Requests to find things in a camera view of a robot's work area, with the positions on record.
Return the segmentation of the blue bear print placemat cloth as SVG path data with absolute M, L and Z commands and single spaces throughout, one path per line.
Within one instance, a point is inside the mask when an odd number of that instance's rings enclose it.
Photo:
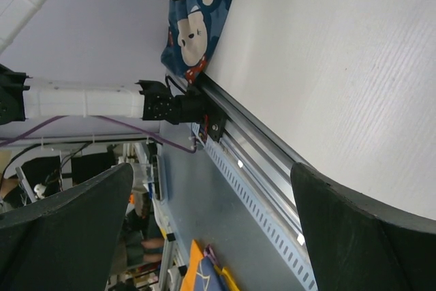
M 211 60 L 232 0 L 171 0 L 168 41 L 161 62 L 193 84 Z

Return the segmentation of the aluminium mounting rail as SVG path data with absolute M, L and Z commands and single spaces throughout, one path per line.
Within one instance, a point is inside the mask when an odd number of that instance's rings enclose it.
M 297 234 L 302 233 L 291 186 L 290 172 L 295 159 L 281 148 L 275 135 L 246 108 L 203 74 L 198 78 L 202 90 L 228 115 L 223 141 L 237 158 L 246 161 L 261 189 Z

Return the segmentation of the orange blue bag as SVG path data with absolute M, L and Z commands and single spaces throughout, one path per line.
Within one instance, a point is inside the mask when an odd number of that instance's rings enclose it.
M 189 264 L 181 291 L 240 291 L 230 270 L 221 266 L 211 245 L 191 242 Z

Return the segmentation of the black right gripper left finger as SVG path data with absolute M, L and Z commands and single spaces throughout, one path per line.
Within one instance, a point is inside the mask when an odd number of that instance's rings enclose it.
M 1 214 L 1 289 L 104 290 L 133 181 L 119 164 Z

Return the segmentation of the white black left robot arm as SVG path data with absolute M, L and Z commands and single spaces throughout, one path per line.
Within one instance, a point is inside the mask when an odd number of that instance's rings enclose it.
M 1 0 L 1 48 L 19 40 L 50 0 Z M 1 67 L 1 124 L 37 128 L 67 117 L 123 124 L 216 123 L 198 80 L 232 0 L 60 0 L 25 48 L 20 72 Z

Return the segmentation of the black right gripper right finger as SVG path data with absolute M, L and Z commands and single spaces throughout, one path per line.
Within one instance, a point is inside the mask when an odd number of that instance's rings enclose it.
M 434 290 L 435 220 L 303 164 L 290 180 L 319 290 Z

